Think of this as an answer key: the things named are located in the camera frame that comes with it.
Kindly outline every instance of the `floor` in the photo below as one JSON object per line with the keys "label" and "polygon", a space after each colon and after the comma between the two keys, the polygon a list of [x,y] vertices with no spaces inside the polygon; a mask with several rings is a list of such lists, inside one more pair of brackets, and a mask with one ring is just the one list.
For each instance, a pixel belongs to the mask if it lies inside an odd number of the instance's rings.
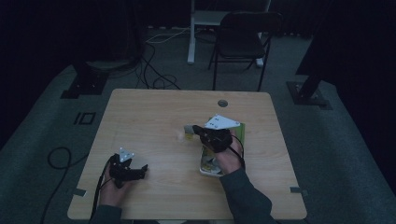
{"label": "floor", "polygon": [[[71,161],[89,153],[114,89],[145,89],[147,86],[142,80],[146,79],[150,86],[157,88],[211,90],[213,70],[208,71],[207,65],[214,36],[205,32],[198,34],[195,63],[187,64],[188,31],[167,39],[177,33],[180,30],[150,30],[147,36],[149,39],[156,34],[166,34],[149,41],[153,48],[147,45],[144,58],[167,80],[156,81],[159,75],[150,67],[145,70],[146,63],[141,62],[129,70],[112,72],[102,94],[80,95],[77,99],[61,99],[76,76],[72,66],[52,80],[0,151],[0,223],[87,223],[67,217],[84,162],[72,166],[64,176],[65,170],[49,166],[48,155],[56,147],[69,148]],[[306,79],[296,76],[295,72],[309,43],[309,39],[299,36],[274,38],[262,83],[262,91],[272,96],[295,174],[304,191],[306,222],[396,223],[395,195],[376,167],[335,87],[328,83],[319,85],[332,110],[295,105],[290,97],[286,82]],[[91,65],[106,70],[123,63],[126,62],[91,62]],[[247,71],[244,68],[239,64],[222,65],[218,90],[255,91],[260,68]],[[96,114],[93,123],[75,124],[77,114],[84,112]],[[56,152],[49,159],[65,166],[68,155]],[[64,181],[58,186],[63,176]],[[302,220],[279,222],[305,223]]]}

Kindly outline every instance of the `white card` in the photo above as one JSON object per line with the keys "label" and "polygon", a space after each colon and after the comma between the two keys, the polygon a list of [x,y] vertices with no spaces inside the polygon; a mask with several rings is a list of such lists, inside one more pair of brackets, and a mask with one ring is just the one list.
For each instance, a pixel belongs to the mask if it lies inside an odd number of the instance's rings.
{"label": "white card", "polygon": [[240,125],[241,123],[239,123],[239,121],[227,119],[217,114],[205,124],[205,127],[207,129],[220,130],[239,127]]}

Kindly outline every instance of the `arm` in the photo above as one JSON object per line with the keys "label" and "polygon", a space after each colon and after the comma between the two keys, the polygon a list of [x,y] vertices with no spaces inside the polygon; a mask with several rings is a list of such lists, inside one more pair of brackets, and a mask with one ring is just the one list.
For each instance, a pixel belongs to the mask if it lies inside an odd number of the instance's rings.
{"label": "arm", "polygon": [[[242,147],[234,139],[231,147],[241,154]],[[253,187],[238,157],[226,149],[216,153],[216,159],[225,174],[219,180],[224,188],[227,202],[235,223],[238,224],[273,224],[271,201]]]}
{"label": "arm", "polygon": [[121,220],[122,209],[111,205],[99,205],[90,224],[117,224]]}
{"label": "arm", "polygon": [[105,172],[105,184],[100,189],[99,206],[93,215],[90,224],[117,224],[120,223],[122,214],[122,201],[126,197],[133,182],[123,183],[123,187],[118,189],[110,177],[109,167]]}
{"label": "arm", "polygon": [[253,187],[245,170],[242,168],[222,176],[221,185],[227,197],[228,206],[235,223],[240,224],[272,224],[271,201]]}

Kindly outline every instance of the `chair leg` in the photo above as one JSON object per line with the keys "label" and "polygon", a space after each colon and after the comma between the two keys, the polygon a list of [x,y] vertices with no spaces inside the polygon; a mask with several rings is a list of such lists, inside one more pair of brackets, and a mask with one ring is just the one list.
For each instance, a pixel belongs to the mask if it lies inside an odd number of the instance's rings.
{"label": "chair leg", "polygon": [[215,55],[215,71],[213,72],[213,87],[212,87],[212,91],[216,90],[216,76],[218,74],[218,58],[219,58],[219,53],[216,52]]}
{"label": "chair leg", "polygon": [[245,70],[248,70],[251,67],[251,65],[253,65],[254,61],[256,61],[256,59],[251,60],[250,64],[248,65],[248,67]]}
{"label": "chair leg", "polygon": [[212,65],[213,56],[215,55],[215,51],[216,51],[216,46],[213,48],[212,56],[210,56],[210,62],[209,62],[209,66],[207,67],[207,70],[210,70],[210,65]]}
{"label": "chair leg", "polygon": [[264,78],[265,66],[267,65],[267,56],[268,54],[264,55],[264,60],[262,62],[262,74],[260,75],[259,87],[257,88],[257,91],[260,91],[262,88],[262,80]]}

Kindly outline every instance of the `wooden table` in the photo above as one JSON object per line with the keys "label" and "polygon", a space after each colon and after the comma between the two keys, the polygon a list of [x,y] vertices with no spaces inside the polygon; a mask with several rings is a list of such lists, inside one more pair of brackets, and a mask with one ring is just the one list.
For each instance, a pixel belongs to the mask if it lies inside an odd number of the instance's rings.
{"label": "wooden table", "polygon": [[[219,100],[228,106],[220,107]],[[125,219],[233,219],[218,179],[199,172],[201,142],[183,126],[204,125],[215,114],[246,124],[247,175],[273,203],[275,219],[302,219],[306,210],[271,97],[263,92],[114,90],[68,215],[89,219],[98,177],[120,147],[132,151],[133,168],[148,164],[123,205]]]}

